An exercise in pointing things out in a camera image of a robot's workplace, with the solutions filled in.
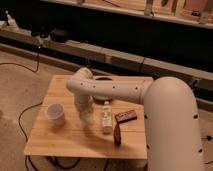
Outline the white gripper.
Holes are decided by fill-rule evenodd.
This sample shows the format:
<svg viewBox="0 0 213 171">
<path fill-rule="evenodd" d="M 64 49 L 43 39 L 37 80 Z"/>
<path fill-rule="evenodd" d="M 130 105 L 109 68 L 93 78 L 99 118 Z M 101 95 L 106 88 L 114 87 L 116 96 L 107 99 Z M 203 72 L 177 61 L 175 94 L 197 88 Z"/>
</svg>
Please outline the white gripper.
<svg viewBox="0 0 213 171">
<path fill-rule="evenodd" d="M 74 104 L 78 112 L 80 113 L 80 119 L 85 124 L 93 123 L 93 114 L 91 112 L 85 112 L 92 108 L 93 99 L 89 95 L 77 94 L 74 96 Z"/>
</svg>

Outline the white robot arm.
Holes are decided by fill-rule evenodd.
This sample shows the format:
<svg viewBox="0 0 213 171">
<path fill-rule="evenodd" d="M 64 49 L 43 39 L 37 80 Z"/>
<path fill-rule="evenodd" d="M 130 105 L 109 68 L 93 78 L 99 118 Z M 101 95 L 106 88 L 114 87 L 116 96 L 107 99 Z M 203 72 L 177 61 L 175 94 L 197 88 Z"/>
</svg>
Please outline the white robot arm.
<svg viewBox="0 0 213 171">
<path fill-rule="evenodd" d="M 144 106 L 148 171 L 205 171 L 196 98 L 175 77 L 156 80 L 93 78 L 87 68 L 67 81 L 78 111 L 90 107 L 90 98 L 107 96 Z"/>
</svg>

